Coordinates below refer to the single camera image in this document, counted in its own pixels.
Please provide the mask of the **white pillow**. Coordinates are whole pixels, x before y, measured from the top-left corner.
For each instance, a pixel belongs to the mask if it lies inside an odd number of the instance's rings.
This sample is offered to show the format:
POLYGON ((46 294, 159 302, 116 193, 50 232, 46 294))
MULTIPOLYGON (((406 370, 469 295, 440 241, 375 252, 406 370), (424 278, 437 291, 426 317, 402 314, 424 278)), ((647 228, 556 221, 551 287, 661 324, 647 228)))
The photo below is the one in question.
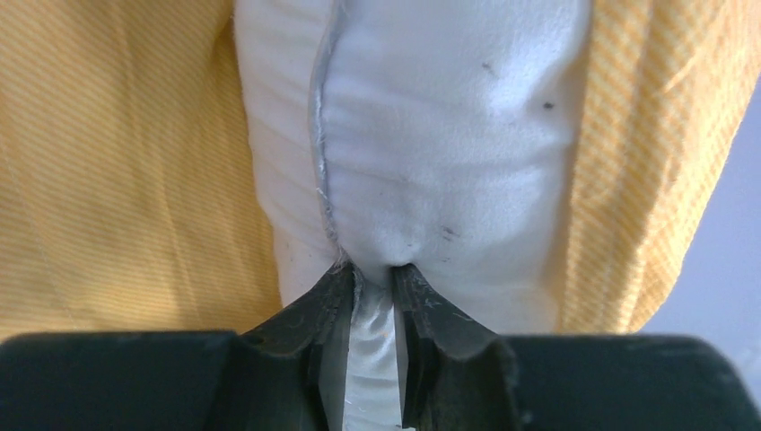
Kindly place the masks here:
POLYGON ((497 333, 555 327, 589 1, 239 1, 283 303, 362 275, 343 427, 398 430, 390 293, 412 264, 497 333))

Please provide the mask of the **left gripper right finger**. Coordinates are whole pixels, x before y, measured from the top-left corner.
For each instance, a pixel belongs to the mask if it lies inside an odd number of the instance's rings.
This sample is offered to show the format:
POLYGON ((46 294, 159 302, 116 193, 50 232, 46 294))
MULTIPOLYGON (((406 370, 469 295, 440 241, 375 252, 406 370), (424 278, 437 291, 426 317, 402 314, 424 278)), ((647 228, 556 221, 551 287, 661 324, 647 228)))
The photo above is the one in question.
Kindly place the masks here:
POLYGON ((492 332, 394 268, 402 421, 418 430, 757 430, 728 360, 681 336, 492 332))

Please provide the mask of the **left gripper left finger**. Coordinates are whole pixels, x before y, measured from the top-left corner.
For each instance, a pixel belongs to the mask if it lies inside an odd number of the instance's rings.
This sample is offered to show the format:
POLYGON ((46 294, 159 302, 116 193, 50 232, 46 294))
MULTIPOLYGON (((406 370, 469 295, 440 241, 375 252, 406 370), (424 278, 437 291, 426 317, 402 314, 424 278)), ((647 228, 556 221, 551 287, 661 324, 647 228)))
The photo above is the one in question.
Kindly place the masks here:
POLYGON ((338 430, 354 273, 255 329, 64 332, 1 345, 4 430, 338 430))

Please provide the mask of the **orange pillowcase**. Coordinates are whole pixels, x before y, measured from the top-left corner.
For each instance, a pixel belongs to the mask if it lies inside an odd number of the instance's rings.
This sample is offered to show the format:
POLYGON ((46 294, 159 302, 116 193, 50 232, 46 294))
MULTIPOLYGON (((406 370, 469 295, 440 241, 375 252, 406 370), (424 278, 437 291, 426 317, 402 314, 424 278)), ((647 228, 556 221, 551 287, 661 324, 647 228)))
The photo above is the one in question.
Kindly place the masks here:
MULTIPOLYGON (((239 1, 1 4, 1 333, 248 329, 283 303, 239 1)), ((589 1, 558 332, 680 273, 760 71, 757 1, 589 1)))

